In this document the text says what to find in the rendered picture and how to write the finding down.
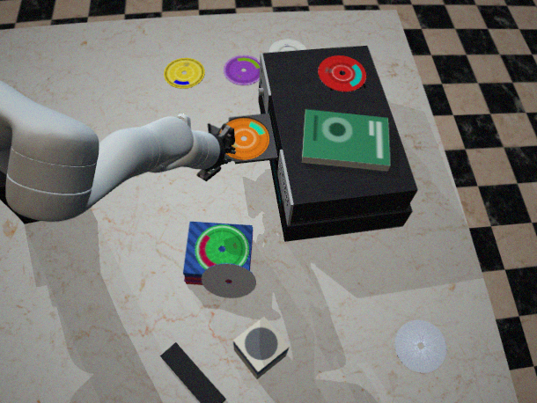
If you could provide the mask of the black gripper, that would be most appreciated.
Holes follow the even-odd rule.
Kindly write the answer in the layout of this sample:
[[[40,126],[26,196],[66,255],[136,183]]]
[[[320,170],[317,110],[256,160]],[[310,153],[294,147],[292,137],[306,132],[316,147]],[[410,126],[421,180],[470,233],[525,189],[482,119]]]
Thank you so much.
[[[235,148],[232,147],[232,145],[235,144],[234,128],[224,123],[222,126],[222,130],[221,133],[216,133],[215,135],[212,134],[217,139],[220,146],[220,155],[217,162],[213,166],[211,166],[211,168],[201,170],[197,173],[197,176],[205,181],[208,181],[214,175],[216,175],[221,170],[221,165],[228,164],[232,161],[232,159],[224,155],[225,153],[236,153]]]

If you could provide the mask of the green cd with red label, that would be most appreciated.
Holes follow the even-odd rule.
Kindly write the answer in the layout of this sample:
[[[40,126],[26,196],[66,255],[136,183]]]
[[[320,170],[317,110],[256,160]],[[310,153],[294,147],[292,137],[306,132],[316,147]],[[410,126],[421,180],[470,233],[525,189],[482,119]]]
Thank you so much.
[[[219,252],[224,246],[225,251]],[[237,228],[220,224],[208,228],[197,239],[195,257],[206,270],[216,264],[231,263],[243,266],[249,254],[246,236]]]

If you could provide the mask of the purple cd with green arc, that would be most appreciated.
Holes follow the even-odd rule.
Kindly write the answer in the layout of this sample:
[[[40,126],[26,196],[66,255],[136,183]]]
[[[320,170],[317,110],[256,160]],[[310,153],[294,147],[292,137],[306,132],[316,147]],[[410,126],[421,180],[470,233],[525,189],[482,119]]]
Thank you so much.
[[[254,84],[259,81],[260,61],[250,55],[237,55],[225,63],[224,76],[234,84]]]

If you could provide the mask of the black rectangular bar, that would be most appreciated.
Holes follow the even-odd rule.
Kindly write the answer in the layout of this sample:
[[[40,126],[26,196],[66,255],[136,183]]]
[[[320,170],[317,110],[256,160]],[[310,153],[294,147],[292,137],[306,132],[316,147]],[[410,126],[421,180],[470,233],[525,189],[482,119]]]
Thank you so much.
[[[226,400],[176,342],[161,358],[200,403],[223,403]]]

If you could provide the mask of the orange cd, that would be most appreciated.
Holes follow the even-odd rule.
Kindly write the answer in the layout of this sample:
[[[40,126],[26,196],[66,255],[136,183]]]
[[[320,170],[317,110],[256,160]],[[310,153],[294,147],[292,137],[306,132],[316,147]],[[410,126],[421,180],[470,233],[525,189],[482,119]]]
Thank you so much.
[[[269,132],[258,121],[241,118],[227,123],[234,128],[235,154],[226,154],[231,158],[248,160],[259,157],[269,146]],[[242,141],[241,137],[246,136],[247,140]]]

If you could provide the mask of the silver cd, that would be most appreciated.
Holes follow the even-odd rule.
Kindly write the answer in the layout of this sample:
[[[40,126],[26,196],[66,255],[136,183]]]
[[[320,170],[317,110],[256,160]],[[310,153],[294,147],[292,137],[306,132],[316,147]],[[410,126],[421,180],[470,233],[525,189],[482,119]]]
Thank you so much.
[[[418,343],[424,345],[420,349]],[[446,343],[437,327],[424,320],[412,320],[404,324],[395,337],[395,351],[409,369],[427,373],[437,369],[445,360]]]

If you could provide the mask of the red disc with centre hole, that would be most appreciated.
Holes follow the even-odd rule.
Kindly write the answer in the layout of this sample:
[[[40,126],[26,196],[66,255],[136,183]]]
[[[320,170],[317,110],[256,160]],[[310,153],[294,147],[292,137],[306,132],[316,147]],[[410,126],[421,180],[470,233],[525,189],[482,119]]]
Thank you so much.
[[[345,75],[340,75],[340,71],[344,71]],[[331,56],[322,61],[318,73],[323,84],[339,92],[357,90],[366,79],[362,64],[344,55]]]

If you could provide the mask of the yellow cd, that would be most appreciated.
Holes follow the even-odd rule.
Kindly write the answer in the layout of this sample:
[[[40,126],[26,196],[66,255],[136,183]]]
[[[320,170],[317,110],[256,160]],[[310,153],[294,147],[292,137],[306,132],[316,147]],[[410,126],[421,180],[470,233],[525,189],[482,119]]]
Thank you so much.
[[[182,71],[187,74],[183,75]],[[166,82],[176,88],[186,89],[199,84],[205,75],[200,62],[191,58],[180,58],[170,62],[164,71]]]

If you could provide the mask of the white cd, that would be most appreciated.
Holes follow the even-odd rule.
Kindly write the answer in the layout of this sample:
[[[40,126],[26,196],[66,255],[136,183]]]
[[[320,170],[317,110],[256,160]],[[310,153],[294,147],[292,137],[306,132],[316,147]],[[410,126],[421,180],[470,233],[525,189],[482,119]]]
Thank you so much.
[[[296,40],[278,40],[273,45],[271,45],[269,53],[294,50],[306,50],[306,47]]]

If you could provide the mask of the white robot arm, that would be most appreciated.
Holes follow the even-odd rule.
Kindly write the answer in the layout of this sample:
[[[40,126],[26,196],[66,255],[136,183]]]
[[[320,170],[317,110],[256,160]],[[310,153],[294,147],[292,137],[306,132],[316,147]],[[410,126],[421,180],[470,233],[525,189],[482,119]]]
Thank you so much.
[[[69,220],[130,178],[179,167],[208,169],[219,155],[217,139],[191,131],[185,114],[117,130],[99,143],[81,121],[0,80],[0,171],[7,175],[6,201],[22,216]]]

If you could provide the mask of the grey disc with centre hole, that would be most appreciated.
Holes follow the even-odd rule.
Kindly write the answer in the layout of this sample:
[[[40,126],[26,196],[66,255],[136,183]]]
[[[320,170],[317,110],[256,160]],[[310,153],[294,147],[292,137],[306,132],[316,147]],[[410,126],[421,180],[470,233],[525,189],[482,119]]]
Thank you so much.
[[[226,280],[232,280],[232,283],[227,283]],[[245,267],[222,263],[211,266],[203,272],[202,285],[216,296],[238,298],[254,290],[256,279],[253,273]]]

